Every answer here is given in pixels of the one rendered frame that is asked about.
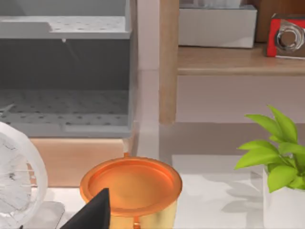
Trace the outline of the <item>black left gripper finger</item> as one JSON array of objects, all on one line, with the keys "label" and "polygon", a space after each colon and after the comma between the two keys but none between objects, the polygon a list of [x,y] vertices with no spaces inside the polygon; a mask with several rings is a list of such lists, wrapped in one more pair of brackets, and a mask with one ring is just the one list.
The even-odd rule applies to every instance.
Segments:
[{"label": "black left gripper finger", "polygon": [[109,229],[110,218],[109,189],[104,188],[60,229]]}]

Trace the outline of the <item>orange-lidded gold can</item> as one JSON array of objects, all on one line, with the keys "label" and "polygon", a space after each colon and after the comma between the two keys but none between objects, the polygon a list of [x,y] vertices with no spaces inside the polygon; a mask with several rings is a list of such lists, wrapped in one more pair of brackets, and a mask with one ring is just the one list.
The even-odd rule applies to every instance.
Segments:
[{"label": "orange-lidded gold can", "polygon": [[88,203],[102,189],[109,190],[110,229],[173,229],[182,187],[170,165],[125,153],[89,170],[80,193]]}]

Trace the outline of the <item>white round fan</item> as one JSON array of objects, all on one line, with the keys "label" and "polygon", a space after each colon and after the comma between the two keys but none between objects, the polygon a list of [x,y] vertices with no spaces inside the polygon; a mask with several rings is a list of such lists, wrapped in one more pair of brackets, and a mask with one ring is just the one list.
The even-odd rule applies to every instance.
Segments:
[{"label": "white round fan", "polygon": [[57,229],[65,212],[46,201],[48,176],[30,139],[0,122],[0,229]]}]

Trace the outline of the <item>grey pierced drawer inside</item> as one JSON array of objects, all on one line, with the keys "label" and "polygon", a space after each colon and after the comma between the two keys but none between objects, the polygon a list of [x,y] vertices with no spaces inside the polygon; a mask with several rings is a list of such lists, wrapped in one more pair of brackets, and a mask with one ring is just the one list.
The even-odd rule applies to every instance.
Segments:
[{"label": "grey pierced drawer inside", "polygon": [[0,122],[38,138],[131,135],[137,0],[0,0]]}]

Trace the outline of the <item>green plant in white pot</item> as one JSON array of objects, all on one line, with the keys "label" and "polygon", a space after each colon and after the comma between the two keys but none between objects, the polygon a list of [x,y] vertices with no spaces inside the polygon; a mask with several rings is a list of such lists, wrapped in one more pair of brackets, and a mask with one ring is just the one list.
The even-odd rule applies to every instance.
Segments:
[{"label": "green plant in white pot", "polygon": [[235,169],[263,166],[263,225],[265,229],[305,229],[305,146],[298,142],[296,124],[268,106],[273,117],[245,117],[270,133],[268,140],[239,146],[246,153]]}]

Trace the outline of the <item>wooden open shelf unit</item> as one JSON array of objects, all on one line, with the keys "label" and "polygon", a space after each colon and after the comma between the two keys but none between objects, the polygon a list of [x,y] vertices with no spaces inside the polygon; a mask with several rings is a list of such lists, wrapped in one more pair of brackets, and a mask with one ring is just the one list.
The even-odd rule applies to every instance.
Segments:
[{"label": "wooden open shelf unit", "polygon": [[263,46],[252,50],[179,48],[179,0],[159,1],[159,122],[172,124],[177,111],[180,76],[305,77],[304,60],[263,56]]}]

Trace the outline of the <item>white box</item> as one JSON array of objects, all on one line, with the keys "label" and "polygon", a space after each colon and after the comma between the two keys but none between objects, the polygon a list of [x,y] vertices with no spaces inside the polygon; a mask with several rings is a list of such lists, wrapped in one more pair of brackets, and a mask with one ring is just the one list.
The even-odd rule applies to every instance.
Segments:
[{"label": "white box", "polygon": [[180,8],[179,45],[253,48],[257,9]]}]

